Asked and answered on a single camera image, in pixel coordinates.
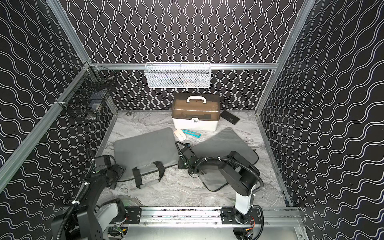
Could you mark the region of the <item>grey laptop bag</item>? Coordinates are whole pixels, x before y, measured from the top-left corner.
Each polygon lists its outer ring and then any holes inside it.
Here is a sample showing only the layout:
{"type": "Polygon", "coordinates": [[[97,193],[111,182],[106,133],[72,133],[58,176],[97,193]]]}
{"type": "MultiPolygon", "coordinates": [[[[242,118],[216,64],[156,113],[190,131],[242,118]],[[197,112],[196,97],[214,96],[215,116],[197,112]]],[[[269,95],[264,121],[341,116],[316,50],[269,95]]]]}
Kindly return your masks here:
{"type": "Polygon", "coordinates": [[[116,163],[126,169],[120,182],[134,181],[139,189],[160,182],[165,170],[179,161],[171,128],[118,140],[114,150],[116,163]]]}
{"type": "MultiPolygon", "coordinates": [[[[250,164],[259,161],[259,156],[251,149],[232,128],[226,128],[208,140],[195,145],[192,150],[197,157],[226,157],[235,151],[244,157],[250,164]]],[[[211,192],[217,192],[227,185],[226,179],[218,170],[218,165],[206,163],[199,169],[202,171],[200,180],[211,192]]]]}

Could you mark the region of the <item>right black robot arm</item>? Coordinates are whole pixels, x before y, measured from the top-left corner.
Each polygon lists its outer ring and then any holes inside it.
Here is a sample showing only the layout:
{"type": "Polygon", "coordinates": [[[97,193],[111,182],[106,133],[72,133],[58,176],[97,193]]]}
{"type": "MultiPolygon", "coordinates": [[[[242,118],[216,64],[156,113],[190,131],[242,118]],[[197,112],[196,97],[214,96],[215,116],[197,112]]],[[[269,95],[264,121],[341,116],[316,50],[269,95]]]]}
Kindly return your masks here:
{"type": "Polygon", "coordinates": [[[223,214],[237,224],[254,224],[251,215],[254,194],[264,187],[260,171],[236,151],[225,157],[198,157],[190,144],[175,142],[179,163],[190,177],[197,178],[206,174],[208,169],[218,170],[227,185],[236,192],[236,201],[229,215],[223,214]]]}

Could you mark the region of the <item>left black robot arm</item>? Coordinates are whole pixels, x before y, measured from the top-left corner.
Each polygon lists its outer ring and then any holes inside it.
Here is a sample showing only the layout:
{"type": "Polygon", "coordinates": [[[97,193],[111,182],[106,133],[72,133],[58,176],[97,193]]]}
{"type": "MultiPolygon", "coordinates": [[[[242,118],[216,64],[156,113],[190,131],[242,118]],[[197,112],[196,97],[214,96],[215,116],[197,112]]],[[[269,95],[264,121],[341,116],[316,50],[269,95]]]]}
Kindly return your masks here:
{"type": "Polygon", "coordinates": [[[111,155],[92,159],[89,172],[82,181],[78,195],[65,212],[51,223],[54,240],[106,240],[110,224],[122,224],[127,211],[120,199],[98,205],[105,188],[114,189],[125,168],[111,155]]]}

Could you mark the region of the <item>pink computer mouse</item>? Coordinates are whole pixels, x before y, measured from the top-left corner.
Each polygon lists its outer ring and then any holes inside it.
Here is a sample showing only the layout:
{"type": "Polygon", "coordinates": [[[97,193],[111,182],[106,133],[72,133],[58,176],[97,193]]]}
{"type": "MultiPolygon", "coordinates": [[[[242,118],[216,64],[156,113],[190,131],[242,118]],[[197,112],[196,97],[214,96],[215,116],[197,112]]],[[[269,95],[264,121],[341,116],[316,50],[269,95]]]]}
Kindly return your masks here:
{"type": "Polygon", "coordinates": [[[187,136],[186,134],[181,130],[181,129],[176,129],[174,131],[174,134],[175,136],[177,137],[177,139],[180,141],[180,142],[183,142],[187,139],[187,136]]]}

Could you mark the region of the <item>teal flat tool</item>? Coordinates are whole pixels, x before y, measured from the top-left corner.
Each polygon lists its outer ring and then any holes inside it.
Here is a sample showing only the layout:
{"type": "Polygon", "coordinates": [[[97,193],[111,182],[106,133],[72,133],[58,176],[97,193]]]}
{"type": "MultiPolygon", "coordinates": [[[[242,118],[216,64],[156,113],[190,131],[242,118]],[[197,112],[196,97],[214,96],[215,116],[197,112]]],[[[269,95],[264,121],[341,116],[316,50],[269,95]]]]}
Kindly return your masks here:
{"type": "Polygon", "coordinates": [[[193,132],[193,131],[189,131],[189,130],[182,130],[182,131],[186,135],[190,135],[190,136],[193,136],[195,138],[201,138],[201,134],[199,134],[199,133],[196,133],[196,132],[193,132]]]}

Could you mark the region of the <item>brown lid storage box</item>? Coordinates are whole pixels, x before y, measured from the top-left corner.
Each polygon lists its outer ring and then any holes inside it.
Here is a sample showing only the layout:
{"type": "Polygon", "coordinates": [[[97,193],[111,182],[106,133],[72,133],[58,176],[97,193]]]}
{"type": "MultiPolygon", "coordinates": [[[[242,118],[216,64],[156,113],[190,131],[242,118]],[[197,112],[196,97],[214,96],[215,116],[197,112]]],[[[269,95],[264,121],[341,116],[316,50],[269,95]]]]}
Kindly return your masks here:
{"type": "Polygon", "coordinates": [[[220,120],[220,96],[176,93],[171,110],[176,129],[215,131],[220,120]]]}

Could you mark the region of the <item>black flat pouch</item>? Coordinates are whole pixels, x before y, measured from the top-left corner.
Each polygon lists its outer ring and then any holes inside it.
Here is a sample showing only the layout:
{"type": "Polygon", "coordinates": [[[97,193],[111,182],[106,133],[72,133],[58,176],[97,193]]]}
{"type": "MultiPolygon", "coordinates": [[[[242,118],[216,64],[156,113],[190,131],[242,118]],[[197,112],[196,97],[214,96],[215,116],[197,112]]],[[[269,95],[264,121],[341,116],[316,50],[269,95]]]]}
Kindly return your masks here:
{"type": "Polygon", "coordinates": [[[231,123],[233,125],[236,125],[240,121],[240,118],[229,113],[228,111],[221,112],[220,117],[225,119],[226,121],[228,121],[229,123],[231,123]]]}

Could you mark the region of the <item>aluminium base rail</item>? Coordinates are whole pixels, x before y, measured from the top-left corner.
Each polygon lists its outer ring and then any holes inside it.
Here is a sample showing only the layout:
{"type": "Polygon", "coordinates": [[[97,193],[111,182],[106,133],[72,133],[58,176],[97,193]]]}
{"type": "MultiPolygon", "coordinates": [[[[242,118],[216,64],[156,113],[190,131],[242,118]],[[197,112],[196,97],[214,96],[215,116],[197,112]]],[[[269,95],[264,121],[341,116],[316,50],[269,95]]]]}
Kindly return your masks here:
{"type": "Polygon", "coordinates": [[[207,227],[247,228],[251,226],[296,227],[301,216],[295,208],[252,208],[244,217],[234,207],[126,207],[118,216],[116,204],[91,210],[91,218],[104,230],[121,227],[207,227]]]}

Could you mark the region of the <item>white mesh wall basket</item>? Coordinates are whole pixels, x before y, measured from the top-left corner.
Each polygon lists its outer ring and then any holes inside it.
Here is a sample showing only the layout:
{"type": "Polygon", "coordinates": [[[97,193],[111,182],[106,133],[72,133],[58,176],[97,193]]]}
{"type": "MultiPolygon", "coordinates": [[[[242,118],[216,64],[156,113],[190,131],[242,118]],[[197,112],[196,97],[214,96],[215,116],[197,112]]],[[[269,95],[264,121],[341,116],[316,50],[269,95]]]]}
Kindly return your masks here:
{"type": "Polygon", "coordinates": [[[207,89],[212,66],[209,62],[149,62],[144,75],[152,89],[207,89]]]}

